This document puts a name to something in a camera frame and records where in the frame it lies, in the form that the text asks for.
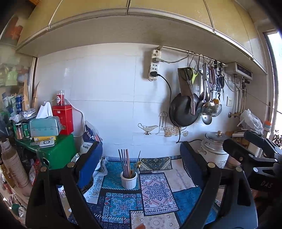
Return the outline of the white rice cooker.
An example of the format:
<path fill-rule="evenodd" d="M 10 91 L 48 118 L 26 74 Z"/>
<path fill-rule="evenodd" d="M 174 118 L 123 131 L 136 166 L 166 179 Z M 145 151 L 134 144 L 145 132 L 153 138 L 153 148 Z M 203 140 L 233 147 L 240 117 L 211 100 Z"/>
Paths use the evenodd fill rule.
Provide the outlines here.
<path fill-rule="evenodd" d="M 228 136 L 221 131 L 207 132 L 205 133 L 204 139 L 201 141 L 198 153 L 207 163 L 213 162 L 219 168 L 224 168 L 229 156 L 229 154 L 223 150 L 223 142 L 226 139 L 228 139 Z"/>

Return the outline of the patterned blue table mat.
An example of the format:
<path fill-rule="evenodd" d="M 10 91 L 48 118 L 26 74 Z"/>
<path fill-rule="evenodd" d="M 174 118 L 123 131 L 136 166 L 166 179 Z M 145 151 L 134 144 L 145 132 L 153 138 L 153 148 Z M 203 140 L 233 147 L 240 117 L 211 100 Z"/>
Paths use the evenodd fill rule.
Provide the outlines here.
<path fill-rule="evenodd" d="M 118 157 L 106 157 L 106 176 L 84 193 L 103 228 L 180 228 L 202 189 L 194 184 L 180 156 L 141 158 L 134 189 L 124 189 Z"/>

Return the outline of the hanging slotted ladle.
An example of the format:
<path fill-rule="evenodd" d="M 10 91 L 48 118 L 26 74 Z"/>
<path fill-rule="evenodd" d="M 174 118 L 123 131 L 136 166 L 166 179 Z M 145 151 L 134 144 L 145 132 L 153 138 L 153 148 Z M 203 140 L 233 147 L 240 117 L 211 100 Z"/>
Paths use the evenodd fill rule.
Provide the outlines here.
<path fill-rule="evenodd" d="M 203 106 L 202 106 L 202 114 L 206 115 L 214 115 L 215 114 L 215 105 L 214 103 L 210 102 L 209 98 L 207 97 L 207 86 L 208 86 L 208 80 L 207 80 L 207 64 L 204 63 L 203 65 Z"/>

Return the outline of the white blue plastic bag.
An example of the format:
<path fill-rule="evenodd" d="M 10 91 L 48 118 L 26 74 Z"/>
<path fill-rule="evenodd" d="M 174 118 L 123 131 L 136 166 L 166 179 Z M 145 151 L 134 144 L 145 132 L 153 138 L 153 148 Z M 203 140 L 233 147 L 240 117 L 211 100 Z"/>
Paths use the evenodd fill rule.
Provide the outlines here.
<path fill-rule="evenodd" d="M 81 138 L 79 154 L 87 153 L 95 142 L 102 143 L 102 138 L 99 136 L 97 129 L 90 122 L 85 121 L 85 130 Z"/>

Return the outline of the white ribbed ceramic cup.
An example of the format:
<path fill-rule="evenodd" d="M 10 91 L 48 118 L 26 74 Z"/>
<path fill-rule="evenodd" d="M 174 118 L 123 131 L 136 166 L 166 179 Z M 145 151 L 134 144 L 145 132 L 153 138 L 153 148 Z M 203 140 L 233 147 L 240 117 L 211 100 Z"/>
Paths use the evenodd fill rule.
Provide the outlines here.
<path fill-rule="evenodd" d="M 125 178 L 123 176 L 123 172 L 120 173 L 120 178 L 121 178 L 121 184 L 123 186 L 124 189 L 134 189 L 136 187 L 137 184 L 137 177 L 138 174 L 135 172 L 133 178 Z"/>

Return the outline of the grey chopstick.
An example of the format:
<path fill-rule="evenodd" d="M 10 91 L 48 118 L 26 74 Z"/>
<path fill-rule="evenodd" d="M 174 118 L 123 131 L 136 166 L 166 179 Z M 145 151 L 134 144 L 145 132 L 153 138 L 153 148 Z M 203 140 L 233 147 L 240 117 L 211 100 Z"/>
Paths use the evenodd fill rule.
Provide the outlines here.
<path fill-rule="evenodd" d="M 119 152 L 119 158 L 120 158 L 120 163 L 121 163 L 121 167 L 122 167 L 122 172 L 124 172 L 122 152 L 120 152 L 120 150 L 118 150 L 118 152 Z"/>

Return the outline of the hanging scissors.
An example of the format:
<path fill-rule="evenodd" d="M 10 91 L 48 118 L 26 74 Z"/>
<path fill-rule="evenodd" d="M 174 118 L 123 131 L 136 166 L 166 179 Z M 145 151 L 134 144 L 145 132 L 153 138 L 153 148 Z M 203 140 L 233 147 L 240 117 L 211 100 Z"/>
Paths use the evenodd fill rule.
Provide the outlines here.
<path fill-rule="evenodd" d="M 223 101 L 225 100 L 225 93 L 224 93 L 224 87 L 225 87 L 225 75 L 223 74 L 223 64 L 219 64 L 218 72 L 217 72 L 217 78 L 220 88 L 219 98 L 222 95 Z"/>

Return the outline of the gold spoon in cup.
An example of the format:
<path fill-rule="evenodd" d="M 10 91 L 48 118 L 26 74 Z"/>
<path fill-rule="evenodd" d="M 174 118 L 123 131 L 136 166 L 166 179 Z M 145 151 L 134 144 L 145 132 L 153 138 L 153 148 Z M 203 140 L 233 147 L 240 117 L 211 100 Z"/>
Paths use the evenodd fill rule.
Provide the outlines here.
<path fill-rule="evenodd" d="M 135 175 L 136 170 L 137 170 L 137 168 L 138 168 L 138 166 L 139 166 L 139 163 L 140 163 L 140 153 L 141 153 L 141 151 L 139 151 L 139 155 L 138 155 L 138 158 L 137 158 L 135 167 L 134 167 L 133 172 L 132 172 L 132 178 L 133 178 L 133 176 Z"/>

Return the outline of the black hanging wok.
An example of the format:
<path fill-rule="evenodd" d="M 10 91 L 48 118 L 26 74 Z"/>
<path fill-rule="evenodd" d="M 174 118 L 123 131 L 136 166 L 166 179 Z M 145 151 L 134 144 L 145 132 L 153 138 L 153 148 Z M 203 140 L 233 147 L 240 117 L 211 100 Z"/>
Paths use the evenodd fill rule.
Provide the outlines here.
<path fill-rule="evenodd" d="M 198 119 L 201 108 L 200 99 L 196 94 L 194 94 L 194 101 L 196 104 L 195 115 L 192 115 L 190 111 L 191 98 L 189 96 L 182 96 L 180 93 L 174 97 L 169 109 L 169 117 L 174 125 L 186 127 L 192 125 Z"/>

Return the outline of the white water heater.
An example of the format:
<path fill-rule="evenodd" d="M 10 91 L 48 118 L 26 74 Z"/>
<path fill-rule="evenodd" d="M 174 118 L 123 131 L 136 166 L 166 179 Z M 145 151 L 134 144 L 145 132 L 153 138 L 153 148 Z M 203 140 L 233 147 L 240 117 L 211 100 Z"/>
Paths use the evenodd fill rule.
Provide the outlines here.
<path fill-rule="evenodd" d="M 228 74 L 236 74 L 245 79 L 252 80 L 252 72 L 246 69 L 245 67 L 239 65 L 237 62 L 227 63 L 225 65 L 225 72 Z"/>

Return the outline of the red tin box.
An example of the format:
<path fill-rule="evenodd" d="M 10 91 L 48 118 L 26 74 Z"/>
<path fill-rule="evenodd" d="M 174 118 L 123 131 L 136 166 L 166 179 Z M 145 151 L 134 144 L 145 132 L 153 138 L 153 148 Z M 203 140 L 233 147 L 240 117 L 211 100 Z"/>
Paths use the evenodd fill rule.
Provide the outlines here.
<path fill-rule="evenodd" d="M 69 104 L 65 106 L 52 106 L 53 116 L 59 117 L 62 125 L 61 135 L 69 135 L 74 131 L 72 110 L 72 106 Z"/>

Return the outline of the red white can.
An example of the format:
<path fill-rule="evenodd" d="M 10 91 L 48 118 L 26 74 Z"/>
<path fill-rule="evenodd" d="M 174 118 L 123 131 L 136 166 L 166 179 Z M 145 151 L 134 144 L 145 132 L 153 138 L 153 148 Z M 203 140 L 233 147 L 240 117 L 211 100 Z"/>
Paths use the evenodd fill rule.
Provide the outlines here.
<path fill-rule="evenodd" d="M 56 104 L 58 106 L 64 106 L 65 105 L 65 95 L 64 95 L 64 90 L 58 91 L 56 95 Z"/>

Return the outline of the white power strip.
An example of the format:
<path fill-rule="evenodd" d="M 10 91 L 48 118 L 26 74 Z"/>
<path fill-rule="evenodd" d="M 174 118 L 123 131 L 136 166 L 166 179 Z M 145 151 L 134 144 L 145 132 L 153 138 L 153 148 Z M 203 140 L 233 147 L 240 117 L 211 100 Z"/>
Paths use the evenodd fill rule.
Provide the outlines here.
<path fill-rule="evenodd" d="M 148 80 L 149 81 L 156 81 L 157 80 L 157 76 L 155 76 L 155 75 L 152 76 L 151 72 L 158 72 L 160 58 L 161 58 L 161 51 L 157 50 L 157 49 L 153 49 L 152 55 L 151 55 L 149 73 L 148 73 Z"/>

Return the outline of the green handled peeler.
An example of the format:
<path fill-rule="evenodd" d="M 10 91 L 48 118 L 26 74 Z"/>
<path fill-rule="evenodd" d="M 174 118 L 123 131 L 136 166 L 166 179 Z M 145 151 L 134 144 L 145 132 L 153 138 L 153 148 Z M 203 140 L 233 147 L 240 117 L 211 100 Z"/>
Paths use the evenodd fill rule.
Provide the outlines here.
<path fill-rule="evenodd" d="M 192 69 L 192 84 L 194 84 L 196 77 L 198 76 L 198 71 L 195 70 L 195 68 L 191 68 Z"/>

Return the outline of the yellow wall cabinet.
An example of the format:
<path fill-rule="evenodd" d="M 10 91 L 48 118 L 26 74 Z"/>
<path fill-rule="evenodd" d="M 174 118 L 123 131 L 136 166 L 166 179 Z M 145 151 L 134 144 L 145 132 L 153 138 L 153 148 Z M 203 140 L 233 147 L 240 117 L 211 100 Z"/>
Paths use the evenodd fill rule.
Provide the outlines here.
<path fill-rule="evenodd" d="M 41 57 L 101 43 L 144 43 L 237 62 L 265 75 L 262 39 L 235 1 L 40 1 L 17 51 Z"/>

